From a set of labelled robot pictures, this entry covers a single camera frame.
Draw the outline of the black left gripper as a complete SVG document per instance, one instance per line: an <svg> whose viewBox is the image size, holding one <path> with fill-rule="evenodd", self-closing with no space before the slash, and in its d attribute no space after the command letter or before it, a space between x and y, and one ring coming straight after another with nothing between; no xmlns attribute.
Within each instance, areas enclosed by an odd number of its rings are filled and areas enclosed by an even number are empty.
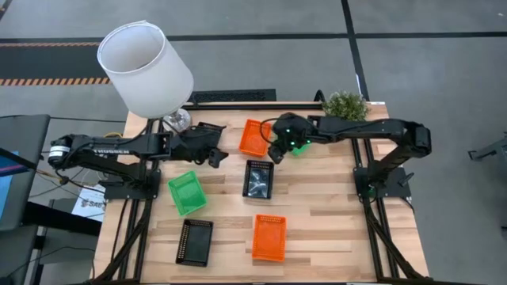
<svg viewBox="0 0 507 285"><path fill-rule="evenodd" d="M222 131L226 126L199 122L197 126L175 135L170 139L170 159L204 163L211 167L219 167L220 162L229 156L218 148Z"/></svg>

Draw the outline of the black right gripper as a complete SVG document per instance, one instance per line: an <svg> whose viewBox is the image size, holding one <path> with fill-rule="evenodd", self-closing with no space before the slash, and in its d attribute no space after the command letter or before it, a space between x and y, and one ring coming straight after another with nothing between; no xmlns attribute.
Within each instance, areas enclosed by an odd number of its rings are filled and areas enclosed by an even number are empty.
<svg viewBox="0 0 507 285"><path fill-rule="evenodd" d="M275 164L284 159L284 150L280 147L301 147L311 142L309 136L316 132L316 126L308 119L286 112L275 119L272 131L276 138L268 148L268 155Z"/></svg>

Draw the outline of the orange plastic basket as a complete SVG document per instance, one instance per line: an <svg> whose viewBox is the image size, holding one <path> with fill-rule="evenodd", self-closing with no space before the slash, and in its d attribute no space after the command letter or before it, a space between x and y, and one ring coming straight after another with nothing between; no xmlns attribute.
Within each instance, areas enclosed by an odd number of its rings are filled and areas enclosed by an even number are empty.
<svg viewBox="0 0 507 285"><path fill-rule="evenodd" d="M268 143L265 139L268 139L270 134L270 123L261 125L261 121L248 119L238 148L244 154L263 157L268 151Z"/></svg>
<svg viewBox="0 0 507 285"><path fill-rule="evenodd" d="M252 258L284 262L287 220L283 216L256 215Z"/></svg>

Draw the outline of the black plastic basket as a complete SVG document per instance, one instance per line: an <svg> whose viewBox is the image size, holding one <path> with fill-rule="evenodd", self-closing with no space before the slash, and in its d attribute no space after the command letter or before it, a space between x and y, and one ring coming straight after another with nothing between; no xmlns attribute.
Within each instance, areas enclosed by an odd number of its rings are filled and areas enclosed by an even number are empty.
<svg viewBox="0 0 507 285"><path fill-rule="evenodd" d="M214 223L186 218L181 229L176 264L207 267Z"/></svg>
<svg viewBox="0 0 507 285"><path fill-rule="evenodd" d="M273 190L274 164L270 161L246 161L242 196L270 200Z"/></svg>

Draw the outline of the green plastic basket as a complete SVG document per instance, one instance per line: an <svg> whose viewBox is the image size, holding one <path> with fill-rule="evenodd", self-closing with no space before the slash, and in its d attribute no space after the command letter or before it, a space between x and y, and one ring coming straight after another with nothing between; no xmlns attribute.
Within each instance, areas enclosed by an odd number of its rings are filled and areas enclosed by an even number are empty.
<svg viewBox="0 0 507 285"><path fill-rule="evenodd" d="M180 216L186 216L206 206L208 201L194 171L168 182L168 188Z"/></svg>

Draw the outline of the black keyboard bar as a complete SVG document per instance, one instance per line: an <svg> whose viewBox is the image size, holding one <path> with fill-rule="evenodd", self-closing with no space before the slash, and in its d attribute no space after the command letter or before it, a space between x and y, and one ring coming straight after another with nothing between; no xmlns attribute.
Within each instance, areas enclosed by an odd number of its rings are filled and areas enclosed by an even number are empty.
<svg viewBox="0 0 507 285"><path fill-rule="evenodd" d="M237 90L215 90L215 91L194 91L188 102L231 102L231 101L276 101L275 89L237 89Z"/></svg>

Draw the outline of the artificial plant in striped pot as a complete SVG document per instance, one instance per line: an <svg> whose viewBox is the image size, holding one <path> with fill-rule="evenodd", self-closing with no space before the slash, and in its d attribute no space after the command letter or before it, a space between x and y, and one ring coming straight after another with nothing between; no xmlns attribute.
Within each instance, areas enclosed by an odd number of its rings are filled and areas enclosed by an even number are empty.
<svg viewBox="0 0 507 285"><path fill-rule="evenodd" d="M322 103L322 108L328 116L339 116L349 121L365 121L369 113L364 98L348 91L332 93L330 99Z"/></svg>

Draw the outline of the white shade table lamp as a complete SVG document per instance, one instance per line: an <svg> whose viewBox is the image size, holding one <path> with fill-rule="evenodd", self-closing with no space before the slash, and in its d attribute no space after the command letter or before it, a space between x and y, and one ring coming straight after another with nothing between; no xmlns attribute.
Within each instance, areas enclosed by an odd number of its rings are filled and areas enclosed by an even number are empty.
<svg viewBox="0 0 507 285"><path fill-rule="evenodd" d="M182 106L194 77L158 26L137 21L114 29L101 41L97 61L130 112L161 118L168 131L190 127L192 118Z"/></svg>

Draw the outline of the white printed paper sheet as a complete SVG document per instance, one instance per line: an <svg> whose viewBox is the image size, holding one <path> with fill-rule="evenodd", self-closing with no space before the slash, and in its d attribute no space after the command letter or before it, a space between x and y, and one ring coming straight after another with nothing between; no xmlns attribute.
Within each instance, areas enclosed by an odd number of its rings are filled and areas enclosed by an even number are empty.
<svg viewBox="0 0 507 285"><path fill-rule="evenodd" d="M71 214L102 222L105 214L105 188L99 184L83 188Z"/></svg>

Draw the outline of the grey desk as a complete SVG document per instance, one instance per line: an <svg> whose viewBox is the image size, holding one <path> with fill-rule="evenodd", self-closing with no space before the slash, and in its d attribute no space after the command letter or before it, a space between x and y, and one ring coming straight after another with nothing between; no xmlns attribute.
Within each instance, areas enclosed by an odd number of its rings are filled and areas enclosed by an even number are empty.
<svg viewBox="0 0 507 285"><path fill-rule="evenodd" d="M50 116L0 116L0 231L22 224Z"/></svg>

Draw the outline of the grey stand leg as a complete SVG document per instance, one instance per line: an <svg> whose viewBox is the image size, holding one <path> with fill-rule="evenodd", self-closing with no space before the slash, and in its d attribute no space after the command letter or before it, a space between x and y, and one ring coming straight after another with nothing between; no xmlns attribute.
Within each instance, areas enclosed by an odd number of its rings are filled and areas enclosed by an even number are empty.
<svg viewBox="0 0 507 285"><path fill-rule="evenodd" d="M497 156L499 159L507 163L507 133L505 137L484 146L479 150L469 150L469 158L474 162L480 162L483 158L488 156Z"/></svg>

